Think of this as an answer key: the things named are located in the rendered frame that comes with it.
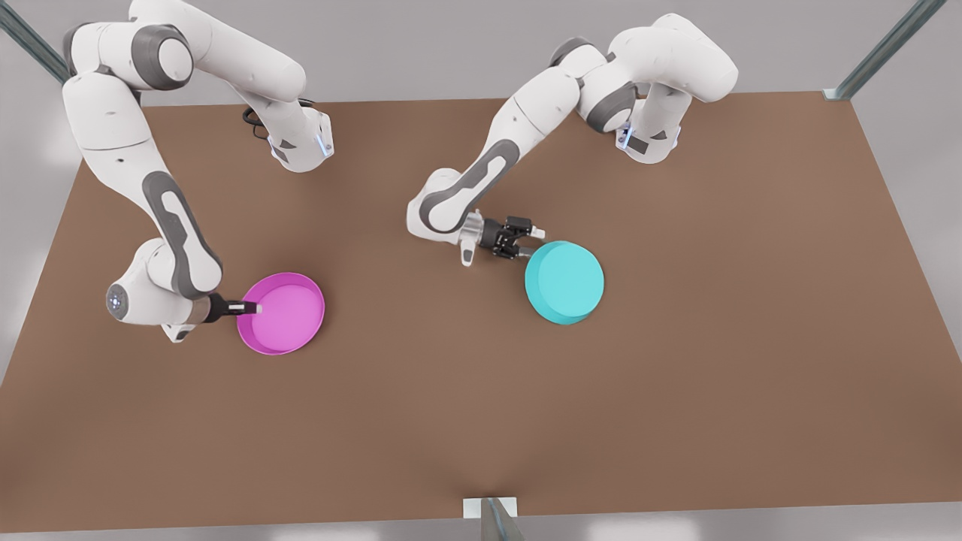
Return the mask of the silver frame post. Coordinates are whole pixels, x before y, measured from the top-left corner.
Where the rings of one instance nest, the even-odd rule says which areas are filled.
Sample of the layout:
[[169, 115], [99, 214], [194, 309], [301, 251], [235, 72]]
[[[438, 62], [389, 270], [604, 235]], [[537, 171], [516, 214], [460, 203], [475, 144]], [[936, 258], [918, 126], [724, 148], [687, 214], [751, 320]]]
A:
[[25, 50], [59, 85], [70, 78], [68, 65], [6, 0], [0, 0], [0, 29]]
[[475, 497], [461, 501], [464, 519], [480, 519], [482, 541], [526, 541], [516, 524], [515, 497]]
[[851, 100], [947, 2], [948, 0], [916, 0], [841, 83], [835, 88], [821, 91], [822, 97], [827, 101]]

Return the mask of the blue plate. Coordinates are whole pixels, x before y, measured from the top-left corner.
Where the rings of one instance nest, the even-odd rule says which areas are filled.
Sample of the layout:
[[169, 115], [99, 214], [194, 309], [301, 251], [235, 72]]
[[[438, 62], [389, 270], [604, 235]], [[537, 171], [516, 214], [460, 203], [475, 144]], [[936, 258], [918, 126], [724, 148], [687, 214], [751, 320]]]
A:
[[528, 301], [546, 321], [557, 325], [586, 319], [601, 301], [604, 283], [597, 257], [571, 242], [544, 244], [525, 269]]

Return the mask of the pink plate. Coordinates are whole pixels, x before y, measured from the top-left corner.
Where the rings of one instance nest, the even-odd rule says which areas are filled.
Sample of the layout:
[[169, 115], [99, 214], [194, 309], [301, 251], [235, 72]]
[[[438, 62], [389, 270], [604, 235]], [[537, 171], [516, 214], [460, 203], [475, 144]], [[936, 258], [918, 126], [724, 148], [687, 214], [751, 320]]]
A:
[[316, 282], [298, 273], [262, 278], [244, 301], [260, 312], [237, 317], [237, 331], [245, 345], [261, 354], [295, 352], [315, 337], [325, 315], [325, 298]]

